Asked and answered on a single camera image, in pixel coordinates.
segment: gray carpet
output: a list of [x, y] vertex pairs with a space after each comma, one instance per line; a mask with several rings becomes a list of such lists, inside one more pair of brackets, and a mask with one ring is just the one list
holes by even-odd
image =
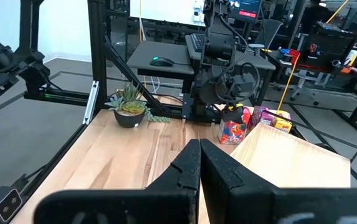
[[[304, 93], [298, 95], [294, 101], [291, 101], [290, 97], [294, 92], [294, 90], [288, 89], [283, 102], [297, 105], [315, 106], [313, 104], [314, 100]], [[353, 111], [357, 106], [356, 97], [349, 93], [333, 93], [324, 90], [313, 90], [312, 92], [315, 94], [315, 97], [319, 101], [318, 106], [315, 107]], [[280, 101], [282, 94], [283, 90], [277, 91], [275, 88], [269, 88], [265, 94], [265, 99]]]
[[[58, 86], [66, 90], [89, 92], [92, 83], [91, 76], [88, 76], [92, 73], [91, 63], [57, 59], [49, 62], [47, 66], [51, 69], [52, 74], [63, 71], [53, 80]], [[108, 69], [108, 77], [124, 79], [116, 68]], [[162, 83], [181, 83], [166, 78], [161, 78], [160, 81]], [[123, 82], [108, 80], [109, 93], [113, 93], [116, 88], [122, 86]], [[19, 82], [12, 90], [0, 97], [0, 105], [22, 93], [24, 88], [24, 83]], [[180, 90], [160, 87], [158, 93], [178, 96]], [[277, 107], [276, 103], [266, 101], [263, 105], [270, 108]], [[283, 105], [282, 109], [291, 113], [295, 121], [302, 122], [287, 105]], [[357, 144], [357, 132], [333, 112], [306, 106], [298, 106], [297, 109], [315, 128]], [[23, 173], [29, 174], [48, 162], [80, 126], [83, 113], [84, 107], [23, 98], [19, 98], [1, 109], [0, 186], [11, 185]], [[299, 129], [310, 142], [319, 142], [312, 132], [303, 128]], [[354, 153], [354, 149], [350, 147], [329, 139], [328, 142], [343, 156], [351, 157]], [[357, 159], [352, 166], [357, 171]], [[357, 187], [357, 181], [352, 179], [351, 186]]]

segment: yellow cable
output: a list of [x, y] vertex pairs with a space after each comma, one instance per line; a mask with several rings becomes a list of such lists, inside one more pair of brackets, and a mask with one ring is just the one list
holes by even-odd
[[333, 15], [328, 19], [328, 21], [326, 22], [327, 24], [330, 23], [332, 21], [333, 18], [335, 18], [335, 16], [339, 13], [339, 11], [346, 5], [346, 3], [348, 2], [348, 0], [345, 0], [343, 2], [343, 4], [338, 8], [338, 10], [336, 10], [335, 13], [333, 13]]
[[296, 61], [295, 61], [294, 65], [293, 65], [293, 67], [292, 67], [292, 72], [290, 73], [288, 82], [286, 83], [286, 86], [285, 86], [285, 90], [283, 91], [282, 97], [281, 97], [281, 99], [279, 101], [279, 106], [278, 106], [277, 111], [280, 110], [280, 107], [282, 106], [283, 99], [285, 98], [286, 91], [288, 90], [288, 86], [289, 86], [289, 83], [290, 83], [290, 81], [292, 79], [293, 73], [296, 70], [296, 65], [297, 65], [297, 61], [298, 61], [299, 58], [300, 58], [300, 54], [297, 56]]

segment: cardboard box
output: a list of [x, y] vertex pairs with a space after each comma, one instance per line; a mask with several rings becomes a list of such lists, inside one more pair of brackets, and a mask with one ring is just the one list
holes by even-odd
[[233, 121], [220, 123], [217, 137], [221, 144], [239, 144], [243, 141], [246, 135], [247, 126], [250, 121], [251, 110], [244, 106], [242, 120], [243, 124], [237, 124]]
[[[283, 116], [284, 118], [288, 118], [288, 119], [291, 119], [290, 118], [290, 114], [286, 111], [277, 111], [276, 112], [277, 115], [279, 116]], [[281, 119], [281, 118], [278, 118], [278, 117], [274, 117], [274, 121], [272, 123], [272, 126], [281, 130], [281, 131], [284, 131], [286, 133], [289, 133], [291, 128], [292, 128], [292, 124], [291, 122], [289, 121], [286, 121], [284, 119]]]
[[263, 111], [269, 111], [269, 109], [265, 106], [255, 106], [253, 110], [252, 118], [250, 119], [248, 130], [249, 132], [257, 126], [259, 122], [271, 125], [274, 117], [271, 114], [263, 113]]

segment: computer monitor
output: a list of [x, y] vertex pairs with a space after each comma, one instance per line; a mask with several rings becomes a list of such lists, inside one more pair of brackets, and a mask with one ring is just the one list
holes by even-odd
[[254, 24], [259, 16], [261, 0], [229, 0], [232, 6], [230, 18]]

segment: office chair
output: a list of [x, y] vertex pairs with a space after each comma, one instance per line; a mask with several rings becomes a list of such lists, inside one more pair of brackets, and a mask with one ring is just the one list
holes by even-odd
[[263, 26], [261, 26], [260, 33], [254, 40], [253, 44], [249, 44], [250, 52], [254, 52], [254, 55], [260, 55], [260, 50], [263, 48], [268, 49], [278, 33], [279, 28], [282, 26], [283, 22], [276, 21], [273, 19], [264, 19], [264, 28], [265, 28], [265, 44], [264, 46], [264, 32]]
[[[286, 75], [290, 75], [292, 72], [292, 69], [287, 69], [286, 70]], [[306, 94], [307, 96], [310, 96], [314, 102], [313, 104], [315, 106], [319, 105], [320, 102], [318, 98], [315, 97], [315, 93], [312, 92], [311, 88], [306, 87], [304, 84], [306, 81], [313, 82], [313, 85], [315, 86], [322, 86], [325, 87], [325, 85], [328, 83], [331, 74], [330, 73], [313, 73], [309, 72], [306, 70], [300, 70], [299, 72], [294, 72], [293, 76], [298, 77], [299, 81], [297, 83], [297, 86], [295, 87], [295, 92], [292, 94], [290, 97], [291, 101], [296, 100], [296, 97], [300, 95], [301, 93]]]

